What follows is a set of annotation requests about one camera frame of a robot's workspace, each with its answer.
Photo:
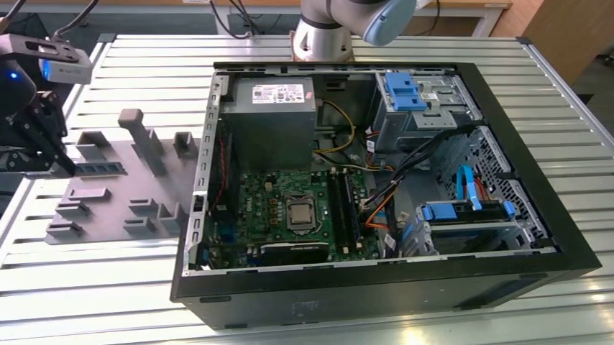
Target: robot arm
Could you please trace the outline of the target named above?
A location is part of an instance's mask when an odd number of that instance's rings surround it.
[[[410,22],[416,0],[305,0],[293,54],[305,61],[353,60],[351,34],[387,45]]]
[[[63,39],[63,34],[87,16],[98,0],[91,1],[78,18],[50,40],[2,34],[24,3],[18,0],[7,17],[0,18],[0,173],[36,172],[42,177],[48,174],[70,177],[79,167],[68,158],[62,141],[67,136],[62,104],[52,91],[36,91],[16,59],[38,59],[48,81],[88,84],[90,58]]]

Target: label on power supply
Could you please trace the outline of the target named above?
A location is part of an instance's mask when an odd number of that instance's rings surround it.
[[[302,84],[257,85],[251,89],[251,103],[305,103],[306,93]]]

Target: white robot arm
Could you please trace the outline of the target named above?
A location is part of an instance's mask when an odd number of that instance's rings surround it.
[[[410,22],[416,0],[305,0],[293,54],[303,61],[346,61],[351,34],[387,45]]]

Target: slotted aluminum surface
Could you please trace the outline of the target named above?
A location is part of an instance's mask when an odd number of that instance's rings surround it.
[[[170,302],[177,240],[47,245],[46,227],[67,181],[26,182],[0,222],[6,237],[0,340],[22,339],[26,344],[614,342],[612,137],[602,134],[536,52],[532,57],[533,47],[513,39],[406,37],[383,48],[359,40],[354,44],[358,60],[478,65],[605,267],[490,310],[215,332],[183,305]],[[94,82],[75,88],[67,102],[68,142],[75,142],[80,131],[95,129],[110,139],[127,139],[118,129],[123,108],[145,111],[146,126],[157,128],[162,139],[179,131],[201,136],[214,61],[289,60],[289,56],[286,37],[247,41],[221,36],[118,36],[113,44],[99,44]],[[78,158],[74,148],[68,152]]]

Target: sticker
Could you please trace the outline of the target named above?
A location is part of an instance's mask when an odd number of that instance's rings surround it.
[[[306,94],[302,84],[257,85],[251,92],[251,103],[305,103]]]
[[[375,153],[375,142],[373,140],[367,140],[367,151]]]
[[[394,250],[394,248],[397,247],[397,241],[394,240],[390,234],[386,234],[383,241],[386,242],[387,246]]]
[[[440,100],[437,93],[421,93],[422,99],[426,101],[437,101]]]

